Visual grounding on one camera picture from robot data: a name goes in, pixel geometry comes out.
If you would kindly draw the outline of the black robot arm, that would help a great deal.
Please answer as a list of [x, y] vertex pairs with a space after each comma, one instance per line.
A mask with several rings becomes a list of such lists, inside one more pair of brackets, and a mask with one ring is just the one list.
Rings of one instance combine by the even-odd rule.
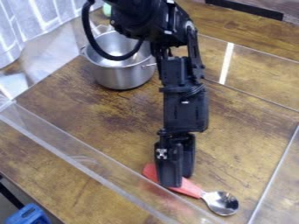
[[163, 127], [154, 147], [157, 176], [162, 186], [179, 187], [194, 172], [195, 134], [210, 122], [198, 29], [174, 0], [106, 1], [115, 30], [151, 43], [163, 83]]

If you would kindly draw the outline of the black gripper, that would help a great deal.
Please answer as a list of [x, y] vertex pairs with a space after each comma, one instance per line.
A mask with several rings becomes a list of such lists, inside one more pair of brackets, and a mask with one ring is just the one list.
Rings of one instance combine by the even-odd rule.
[[207, 89], [203, 84], [190, 87], [162, 87], [163, 128], [159, 131], [161, 144], [173, 139], [183, 141], [167, 147], [155, 144], [155, 169], [159, 184], [181, 187], [183, 176], [190, 178], [195, 166], [195, 135], [209, 128], [210, 109]]

